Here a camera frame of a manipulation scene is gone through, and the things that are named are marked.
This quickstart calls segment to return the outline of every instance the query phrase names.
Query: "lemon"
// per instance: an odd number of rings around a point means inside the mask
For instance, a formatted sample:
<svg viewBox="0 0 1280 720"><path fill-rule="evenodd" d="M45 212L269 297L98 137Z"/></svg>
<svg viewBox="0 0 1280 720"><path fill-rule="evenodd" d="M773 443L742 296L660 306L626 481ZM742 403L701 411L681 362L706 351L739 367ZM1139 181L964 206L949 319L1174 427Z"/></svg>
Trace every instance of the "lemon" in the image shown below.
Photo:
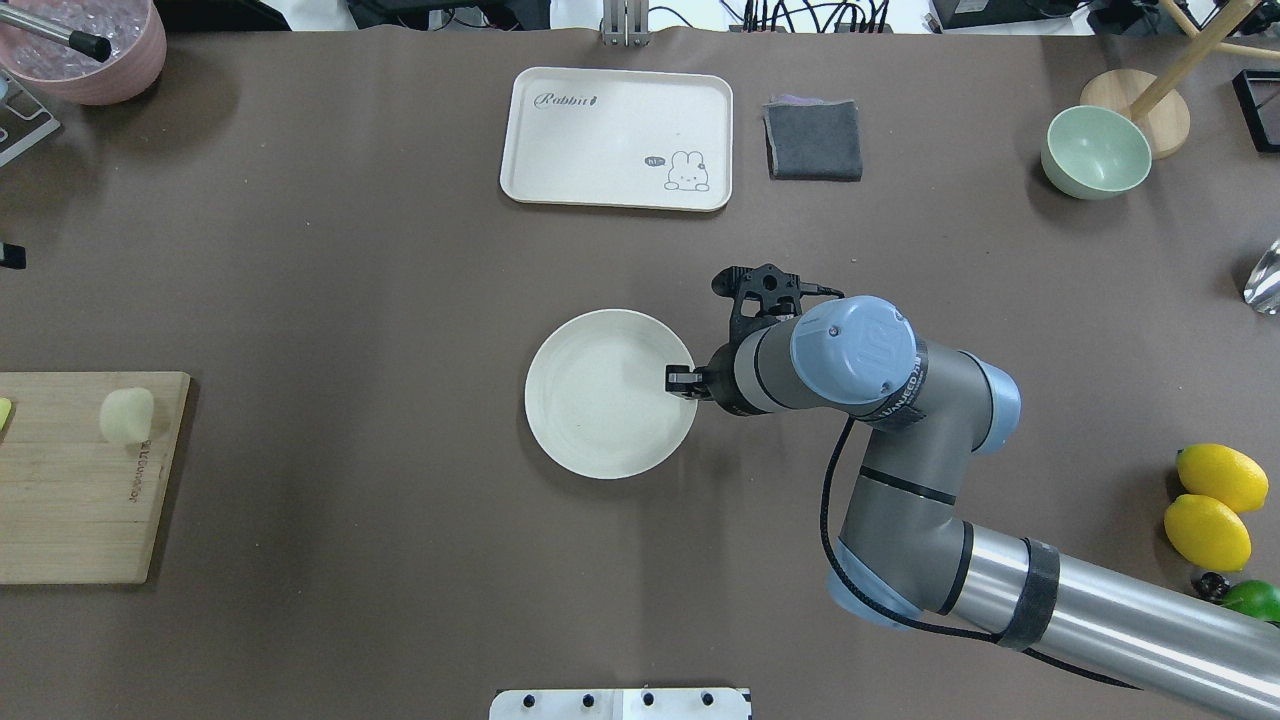
<svg viewBox="0 0 1280 720"><path fill-rule="evenodd" d="M1236 512L1262 507L1267 474L1248 455L1225 445L1189 445L1178 451L1178 477L1193 495L1207 495Z"/></svg>
<svg viewBox="0 0 1280 720"><path fill-rule="evenodd" d="M1240 516L1203 495L1181 495L1165 510L1165 534L1193 565L1217 573L1236 573L1253 547Z"/></svg>

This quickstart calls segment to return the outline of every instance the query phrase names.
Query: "pink bowl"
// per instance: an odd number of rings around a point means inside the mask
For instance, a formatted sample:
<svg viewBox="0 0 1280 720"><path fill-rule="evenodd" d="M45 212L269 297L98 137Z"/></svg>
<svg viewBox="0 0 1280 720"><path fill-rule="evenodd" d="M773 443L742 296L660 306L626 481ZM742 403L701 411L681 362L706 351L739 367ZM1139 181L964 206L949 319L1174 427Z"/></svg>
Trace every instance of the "pink bowl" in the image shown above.
<svg viewBox="0 0 1280 720"><path fill-rule="evenodd" d="M12 4L15 8L28 9L38 14L40 6L45 3L42 0L18 0ZM14 27L0 27L0 65L4 65L27 87L38 87L50 95L81 105L123 102L151 87L151 83L160 77L168 49L164 23L160 22L160 13L156 12L155 3L147 3L147 19L142 26L142 35L133 45L125 47L119 56L102 63L97 69L74 78L41 79L23 73L12 55L12 47L18 42L19 33L22 31Z"/></svg>

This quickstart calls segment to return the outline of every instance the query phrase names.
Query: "white plate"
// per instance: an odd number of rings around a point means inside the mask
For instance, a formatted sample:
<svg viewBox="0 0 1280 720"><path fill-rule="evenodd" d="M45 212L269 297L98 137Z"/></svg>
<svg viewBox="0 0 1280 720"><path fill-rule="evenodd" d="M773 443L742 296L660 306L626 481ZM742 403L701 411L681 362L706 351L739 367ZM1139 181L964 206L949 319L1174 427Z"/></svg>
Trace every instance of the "white plate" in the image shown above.
<svg viewBox="0 0 1280 720"><path fill-rule="evenodd" d="M550 334L525 378L538 445L568 470L612 480L653 468L694 424L698 402L664 391L666 366L692 366L676 333L634 310L579 315Z"/></svg>
<svg viewBox="0 0 1280 720"><path fill-rule="evenodd" d="M520 202L716 210L732 193L733 91L714 76L529 68L502 190Z"/></svg>

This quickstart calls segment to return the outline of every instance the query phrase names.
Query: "cutting board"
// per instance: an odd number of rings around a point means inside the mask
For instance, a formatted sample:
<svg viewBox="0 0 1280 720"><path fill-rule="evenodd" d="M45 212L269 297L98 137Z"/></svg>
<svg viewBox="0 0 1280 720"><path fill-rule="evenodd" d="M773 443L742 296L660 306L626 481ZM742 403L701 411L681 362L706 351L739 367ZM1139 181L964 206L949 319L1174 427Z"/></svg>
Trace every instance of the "cutting board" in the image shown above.
<svg viewBox="0 0 1280 720"><path fill-rule="evenodd" d="M191 377L0 373L0 583L142 583ZM97 415L113 389L155 396L151 439L113 445Z"/></svg>

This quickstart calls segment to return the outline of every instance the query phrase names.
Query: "round plate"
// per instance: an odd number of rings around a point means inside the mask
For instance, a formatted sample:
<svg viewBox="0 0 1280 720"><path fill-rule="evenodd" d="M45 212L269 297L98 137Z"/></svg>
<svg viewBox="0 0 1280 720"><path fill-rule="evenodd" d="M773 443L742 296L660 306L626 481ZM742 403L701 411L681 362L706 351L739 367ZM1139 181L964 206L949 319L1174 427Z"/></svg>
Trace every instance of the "round plate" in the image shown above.
<svg viewBox="0 0 1280 720"><path fill-rule="evenodd" d="M525 379L538 445L566 469L612 480L653 468L694 424L698 402L668 395L667 365L692 366L671 328L634 310L596 310L543 342Z"/></svg>

